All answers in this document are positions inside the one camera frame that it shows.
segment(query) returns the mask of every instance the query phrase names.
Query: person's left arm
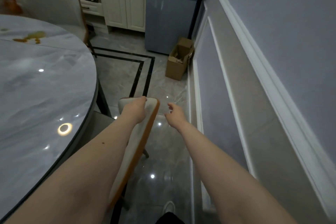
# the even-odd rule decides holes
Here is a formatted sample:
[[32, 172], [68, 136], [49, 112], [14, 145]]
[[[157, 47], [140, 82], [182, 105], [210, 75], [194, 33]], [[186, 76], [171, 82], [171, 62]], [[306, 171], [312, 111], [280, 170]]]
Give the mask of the person's left arm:
[[112, 184], [146, 98], [125, 105], [122, 114], [65, 161], [6, 221], [17, 223], [101, 223]]

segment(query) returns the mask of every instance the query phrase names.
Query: drawer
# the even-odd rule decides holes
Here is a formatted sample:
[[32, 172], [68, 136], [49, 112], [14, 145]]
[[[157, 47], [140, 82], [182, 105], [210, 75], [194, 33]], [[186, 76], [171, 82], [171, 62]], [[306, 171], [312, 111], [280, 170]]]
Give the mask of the drawer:
[[104, 16], [103, 7], [101, 3], [95, 3], [86, 0], [80, 0], [80, 1], [84, 13]]

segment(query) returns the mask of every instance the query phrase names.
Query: marble floor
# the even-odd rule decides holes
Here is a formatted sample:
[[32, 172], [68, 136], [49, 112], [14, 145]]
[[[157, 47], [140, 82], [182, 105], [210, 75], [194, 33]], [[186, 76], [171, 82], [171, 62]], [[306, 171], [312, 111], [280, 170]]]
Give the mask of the marble floor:
[[[112, 117], [118, 117], [117, 103], [123, 97], [145, 94], [161, 102], [146, 144], [150, 157], [142, 156], [128, 181], [125, 199], [131, 208], [121, 210], [119, 223], [154, 224], [170, 200], [176, 215], [191, 223], [190, 157], [182, 137], [164, 116], [168, 102], [182, 106], [187, 115], [187, 75], [181, 81], [166, 78], [168, 56], [146, 51], [143, 33], [115, 29], [108, 35], [98, 33], [91, 43], [98, 47], [98, 76]], [[110, 223], [111, 215], [104, 223]]]

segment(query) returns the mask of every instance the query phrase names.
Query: refrigerator door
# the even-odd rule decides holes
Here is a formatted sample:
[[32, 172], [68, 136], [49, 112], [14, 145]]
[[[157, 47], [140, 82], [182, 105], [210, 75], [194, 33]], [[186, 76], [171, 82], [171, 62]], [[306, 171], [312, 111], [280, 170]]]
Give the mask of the refrigerator door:
[[179, 36], [188, 37], [196, 0], [146, 0], [145, 48], [169, 54]]

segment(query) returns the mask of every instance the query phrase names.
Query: cardboard box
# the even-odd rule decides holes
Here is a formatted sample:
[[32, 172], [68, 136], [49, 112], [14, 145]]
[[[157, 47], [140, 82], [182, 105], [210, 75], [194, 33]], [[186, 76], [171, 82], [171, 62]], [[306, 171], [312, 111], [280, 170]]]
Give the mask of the cardboard box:
[[179, 37], [177, 45], [175, 45], [168, 57], [166, 77], [180, 81], [187, 69], [189, 60], [194, 54], [194, 50], [192, 40]]

